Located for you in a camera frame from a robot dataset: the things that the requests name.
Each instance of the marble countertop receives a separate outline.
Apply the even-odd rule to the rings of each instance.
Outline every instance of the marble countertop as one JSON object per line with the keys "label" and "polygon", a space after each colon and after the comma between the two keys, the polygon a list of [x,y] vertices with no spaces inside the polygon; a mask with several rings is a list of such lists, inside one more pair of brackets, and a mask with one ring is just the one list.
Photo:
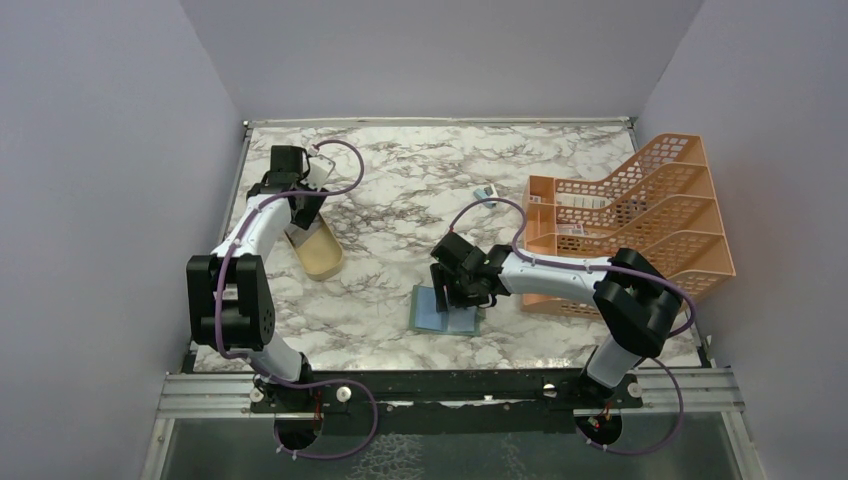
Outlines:
{"label": "marble countertop", "polygon": [[[413,285],[432,285],[429,252],[448,223],[495,184],[520,201],[528,175],[598,180],[633,154],[621,126],[426,126],[259,128],[253,131],[230,228],[244,212],[245,194],[268,168],[272,145],[310,145],[339,138],[366,162],[362,184],[327,199],[322,214],[345,251],[334,277],[306,277],[285,240],[265,270],[277,312],[276,331],[304,352],[316,370],[582,367],[608,334],[601,320],[524,313],[520,296],[487,311],[481,336],[431,335],[408,329]],[[344,147],[321,153],[337,162],[327,188],[347,185],[357,162]],[[484,251],[509,243],[520,223],[506,205],[472,209],[457,232]],[[698,366],[689,333],[666,343],[668,365]],[[195,371],[241,371],[211,348],[197,351]]]}

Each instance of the orange desk organizer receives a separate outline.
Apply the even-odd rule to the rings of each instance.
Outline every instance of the orange desk organizer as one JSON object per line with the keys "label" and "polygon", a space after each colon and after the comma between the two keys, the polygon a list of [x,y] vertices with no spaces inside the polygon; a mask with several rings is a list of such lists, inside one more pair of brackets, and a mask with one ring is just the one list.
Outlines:
{"label": "orange desk organizer", "polygon": [[[524,247],[535,253],[600,257],[633,248],[696,301],[736,275],[695,135],[659,135],[597,182],[531,175],[523,205]],[[562,224],[580,225],[585,234],[559,233]],[[592,305],[546,295],[524,295],[522,310],[600,318]]]}

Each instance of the white wall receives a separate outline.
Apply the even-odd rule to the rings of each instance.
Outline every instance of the white wall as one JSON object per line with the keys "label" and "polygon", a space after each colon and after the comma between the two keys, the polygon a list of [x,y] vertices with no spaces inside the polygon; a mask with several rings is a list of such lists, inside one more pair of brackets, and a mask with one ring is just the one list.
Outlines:
{"label": "white wall", "polygon": [[704,136],[738,278],[703,305],[769,478],[845,478],[848,3],[706,0],[637,132]]}
{"label": "white wall", "polygon": [[0,6],[0,477],[138,478],[240,134],[177,0]]}
{"label": "white wall", "polygon": [[181,0],[242,116],[637,115],[702,0]]}

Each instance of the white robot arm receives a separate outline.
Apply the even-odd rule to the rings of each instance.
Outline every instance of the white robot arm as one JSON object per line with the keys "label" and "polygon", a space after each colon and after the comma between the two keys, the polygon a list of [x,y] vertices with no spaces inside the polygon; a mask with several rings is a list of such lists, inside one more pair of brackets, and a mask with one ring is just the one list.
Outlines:
{"label": "white robot arm", "polygon": [[[306,230],[323,204],[322,191],[335,164],[293,146],[271,148],[271,168],[248,192],[245,214],[223,243],[210,255],[196,255],[186,266],[192,337],[219,347],[215,333],[215,295],[218,274],[227,259],[226,285],[221,300],[220,343],[228,356],[245,358],[258,371],[297,382],[304,380],[305,357],[274,334],[274,302],[264,262],[285,231]],[[303,192],[271,201],[282,192]]]}
{"label": "white robot arm", "polygon": [[[495,304],[497,295],[538,293],[594,305],[610,336],[595,350],[581,375],[584,393],[609,398],[615,387],[644,357],[662,351],[682,299],[670,289],[642,278],[603,271],[614,265],[662,278],[635,250],[622,248],[614,257],[555,257],[509,245],[495,245],[488,254],[454,232],[433,249],[430,266],[440,311],[451,307]],[[582,264],[566,270],[551,264]]]}

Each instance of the blue sponge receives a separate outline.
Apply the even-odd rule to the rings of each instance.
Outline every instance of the blue sponge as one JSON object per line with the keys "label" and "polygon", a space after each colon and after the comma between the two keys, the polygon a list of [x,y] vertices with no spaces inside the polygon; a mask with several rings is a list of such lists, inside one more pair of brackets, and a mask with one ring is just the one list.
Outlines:
{"label": "blue sponge", "polygon": [[436,291],[432,287],[412,287],[412,302],[409,307],[409,328],[418,332],[443,335],[480,335],[480,320],[485,311],[477,307],[448,308],[447,312],[436,311]]}

